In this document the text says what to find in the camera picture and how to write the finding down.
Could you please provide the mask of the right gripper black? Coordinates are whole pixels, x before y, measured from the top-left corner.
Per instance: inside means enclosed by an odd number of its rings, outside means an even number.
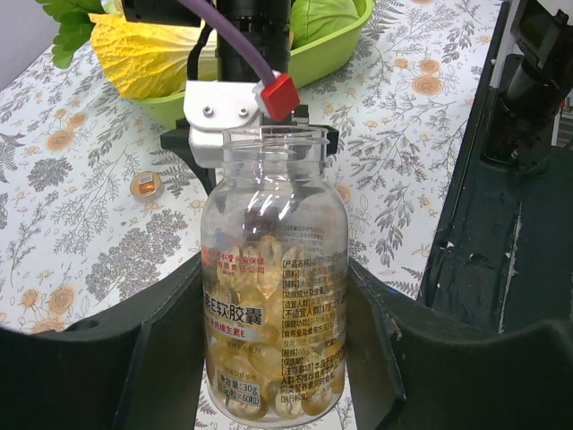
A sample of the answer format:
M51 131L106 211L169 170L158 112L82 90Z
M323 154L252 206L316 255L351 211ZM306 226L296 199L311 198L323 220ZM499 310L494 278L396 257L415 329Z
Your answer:
M202 23L218 33L216 57L218 79L223 82L272 81L271 74L285 73L290 60L290 1L123 1L129 22L196 27ZM328 141L326 155L338 153L339 130L310 121L307 105L291 113L294 125L311 128ZM200 180L206 193L215 188L214 168L200 167L188 142L186 119L160 135L163 150L173 152Z

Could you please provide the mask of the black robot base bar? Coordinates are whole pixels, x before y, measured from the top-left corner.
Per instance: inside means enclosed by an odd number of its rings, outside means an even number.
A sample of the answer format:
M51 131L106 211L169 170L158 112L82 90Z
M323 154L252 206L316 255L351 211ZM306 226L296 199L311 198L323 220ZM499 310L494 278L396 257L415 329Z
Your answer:
M501 6L418 294L498 333L572 319L572 146L557 142L565 99L534 143L508 160L489 150L497 98L523 58L510 33L520 2Z

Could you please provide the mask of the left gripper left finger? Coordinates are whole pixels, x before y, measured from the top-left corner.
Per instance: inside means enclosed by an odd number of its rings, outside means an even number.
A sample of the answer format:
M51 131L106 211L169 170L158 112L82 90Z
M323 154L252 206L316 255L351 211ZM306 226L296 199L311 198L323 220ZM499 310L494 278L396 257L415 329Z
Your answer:
M204 360L201 259L64 331L1 331L4 429L191 429Z

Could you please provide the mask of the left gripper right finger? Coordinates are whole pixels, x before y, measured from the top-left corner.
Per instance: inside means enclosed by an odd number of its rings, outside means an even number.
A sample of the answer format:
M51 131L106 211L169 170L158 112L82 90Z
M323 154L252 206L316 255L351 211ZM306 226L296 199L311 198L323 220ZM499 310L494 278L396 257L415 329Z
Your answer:
M498 334L348 275L346 364L361 429L569 429L572 326Z

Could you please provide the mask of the clear pill bottle yellow pills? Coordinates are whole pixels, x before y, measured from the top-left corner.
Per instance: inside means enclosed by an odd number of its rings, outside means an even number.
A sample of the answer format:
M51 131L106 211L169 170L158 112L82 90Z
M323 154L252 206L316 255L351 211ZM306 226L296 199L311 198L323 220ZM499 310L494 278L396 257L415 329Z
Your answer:
M301 126L226 132L201 215L209 395L234 421L304 426L346 373L348 220L326 146Z

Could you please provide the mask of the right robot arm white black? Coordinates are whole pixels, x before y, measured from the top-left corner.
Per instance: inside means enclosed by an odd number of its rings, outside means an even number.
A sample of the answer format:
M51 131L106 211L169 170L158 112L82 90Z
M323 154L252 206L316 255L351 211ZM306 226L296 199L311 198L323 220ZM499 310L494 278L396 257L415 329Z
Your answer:
M306 105L287 71L288 1L125 1L129 22L196 28L186 58L184 111L160 137L204 189L215 186L223 135L245 127L309 125ZM572 88L572 4L522 1L511 36L523 52L495 105L493 155L508 160L534 143Z

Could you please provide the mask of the gold pill bottle cap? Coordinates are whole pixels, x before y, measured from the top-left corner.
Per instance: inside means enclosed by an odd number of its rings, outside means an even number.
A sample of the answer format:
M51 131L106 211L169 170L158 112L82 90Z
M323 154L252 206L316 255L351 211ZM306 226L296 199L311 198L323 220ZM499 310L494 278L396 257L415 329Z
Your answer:
M164 184L156 172L141 172L130 183L130 192L139 201L146 202L156 199L163 191Z

